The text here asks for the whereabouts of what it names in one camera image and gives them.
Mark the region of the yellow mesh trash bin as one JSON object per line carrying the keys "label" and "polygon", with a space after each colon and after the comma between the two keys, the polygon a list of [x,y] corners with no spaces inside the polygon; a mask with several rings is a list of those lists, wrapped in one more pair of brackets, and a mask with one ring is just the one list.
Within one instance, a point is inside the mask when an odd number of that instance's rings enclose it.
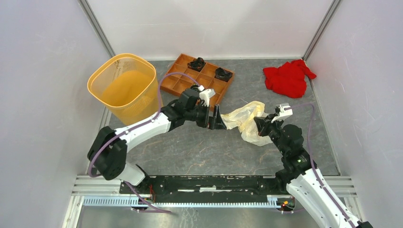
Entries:
{"label": "yellow mesh trash bin", "polygon": [[89,78],[87,89],[124,125],[146,119],[160,107],[156,69],[134,54],[109,59]]}

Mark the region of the cream plastic trash bag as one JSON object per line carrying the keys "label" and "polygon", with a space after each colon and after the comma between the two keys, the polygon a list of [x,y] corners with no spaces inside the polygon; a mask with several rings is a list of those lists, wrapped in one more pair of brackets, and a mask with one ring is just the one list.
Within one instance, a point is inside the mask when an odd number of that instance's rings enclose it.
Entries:
{"label": "cream plastic trash bag", "polygon": [[244,141],[256,146],[264,146],[272,143],[269,136],[259,136],[254,117],[266,117],[265,104],[260,101],[252,101],[241,108],[228,114],[221,114],[221,118],[227,130],[238,128]]}

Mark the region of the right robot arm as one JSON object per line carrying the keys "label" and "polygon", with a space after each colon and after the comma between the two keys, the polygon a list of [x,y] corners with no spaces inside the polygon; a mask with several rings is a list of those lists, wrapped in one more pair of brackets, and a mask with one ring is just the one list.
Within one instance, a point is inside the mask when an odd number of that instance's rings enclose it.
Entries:
{"label": "right robot arm", "polygon": [[321,228],[370,228],[361,221],[327,184],[310,153],[303,147],[300,127],[276,121],[275,115],[255,117],[259,136],[268,136],[282,154],[283,169],[276,172],[274,186],[281,194],[289,193]]}

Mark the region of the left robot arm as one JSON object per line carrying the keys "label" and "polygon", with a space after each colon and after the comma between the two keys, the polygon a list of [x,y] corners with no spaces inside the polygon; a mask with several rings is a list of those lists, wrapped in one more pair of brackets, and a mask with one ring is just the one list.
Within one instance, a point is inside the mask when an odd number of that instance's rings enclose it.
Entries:
{"label": "left robot arm", "polygon": [[186,121],[195,122],[201,128],[225,130],[227,127],[221,118],[219,105],[210,111],[210,100],[214,96],[214,89],[203,86],[188,88],[178,99],[144,120],[117,129],[103,127],[87,154],[89,175],[102,176],[107,181],[126,181],[137,193],[145,193],[149,189],[148,175],[138,165],[126,161],[127,153],[157,135],[181,127]]}

